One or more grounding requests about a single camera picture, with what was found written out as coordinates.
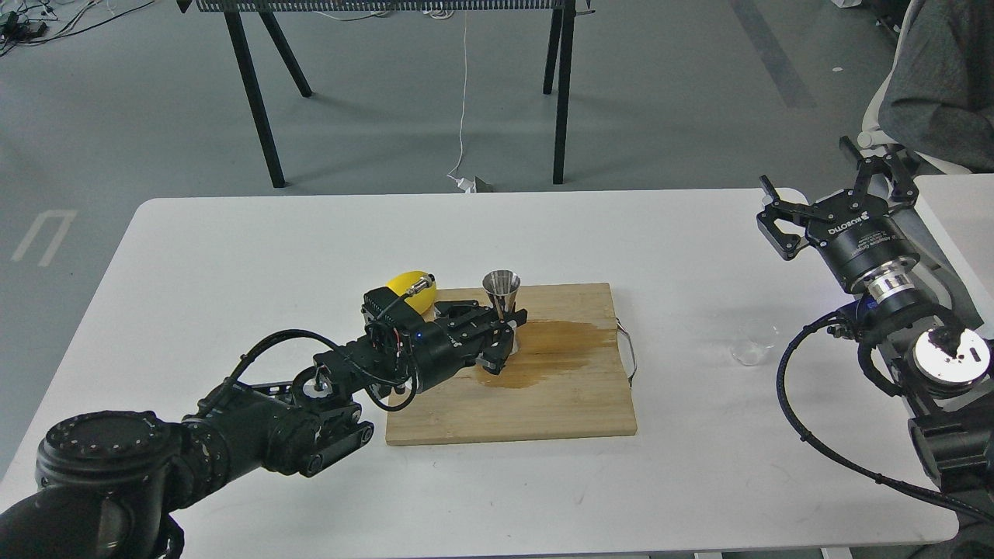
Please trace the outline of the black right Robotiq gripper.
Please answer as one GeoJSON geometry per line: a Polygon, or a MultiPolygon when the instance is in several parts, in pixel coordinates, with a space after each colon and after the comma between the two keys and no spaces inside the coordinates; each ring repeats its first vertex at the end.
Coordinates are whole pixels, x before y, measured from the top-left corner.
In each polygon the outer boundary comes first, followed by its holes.
{"type": "Polygon", "coordinates": [[[760,233],[784,261],[794,259],[810,244],[819,252],[845,293],[863,293],[863,277],[888,262],[904,261],[914,266],[920,252],[891,218],[891,211],[912,208],[917,187],[901,158],[885,148],[885,154],[863,155],[849,137],[839,138],[839,149],[855,166],[854,185],[816,202],[815,206],[786,202],[767,175],[759,177],[768,201],[756,215],[760,233]],[[890,187],[884,198],[870,195],[874,177],[890,187]],[[821,210],[834,216],[821,220],[821,210]],[[801,227],[801,234],[788,233],[780,222],[801,227]]]}

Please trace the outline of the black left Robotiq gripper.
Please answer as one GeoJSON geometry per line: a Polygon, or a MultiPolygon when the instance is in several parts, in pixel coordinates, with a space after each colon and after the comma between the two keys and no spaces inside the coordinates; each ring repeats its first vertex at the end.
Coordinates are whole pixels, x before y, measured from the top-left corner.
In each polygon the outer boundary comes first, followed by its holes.
{"type": "Polygon", "coordinates": [[[517,351],[514,329],[528,321],[527,309],[504,314],[476,300],[437,301],[434,319],[412,333],[419,386],[426,392],[475,364],[498,376],[517,351]]]}

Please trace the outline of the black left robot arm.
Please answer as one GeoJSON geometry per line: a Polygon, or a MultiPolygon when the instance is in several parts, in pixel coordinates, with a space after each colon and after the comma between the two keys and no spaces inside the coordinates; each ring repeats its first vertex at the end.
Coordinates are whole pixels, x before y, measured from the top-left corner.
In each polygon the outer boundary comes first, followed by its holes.
{"type": "Polygon", "coordinates": [[[172,513],[265,468],[313,477],[372,439],[355,393],[385,411],[457,372],[497,375],[513,352],[526,309],[513,296],[413,301],[432,289],[370,290],[363,335],[345,345],[301,329],[269,334],[180,422],[153,411],[92,411],[47,431],[36,453],[34,495],[2,514],[4,558],[178,558],[172,513]]]}

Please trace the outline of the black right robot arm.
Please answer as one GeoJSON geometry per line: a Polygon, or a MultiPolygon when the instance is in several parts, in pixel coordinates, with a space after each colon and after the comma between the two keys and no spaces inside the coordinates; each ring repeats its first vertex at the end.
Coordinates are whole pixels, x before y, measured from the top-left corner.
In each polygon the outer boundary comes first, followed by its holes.
{"type": "Polygon", "coordinates": [[[865,152],[848,137],[851,187],[812,204],[785,201],[766,176],[760,232],[782,259],[813,248],[854,300],[803,327],[780,358],[775,391],[802,442],[827,459],[929,505],[992,523],[992,336],[954,269],[902,230],[919,191],[892,148],[865,152]],[[786,368],[800,343],[826,330],[856,343],[860,372],[909,410],[908,430],[933,488],[895,480],[846,459],[821,442],[786,393],[786,368]]]}

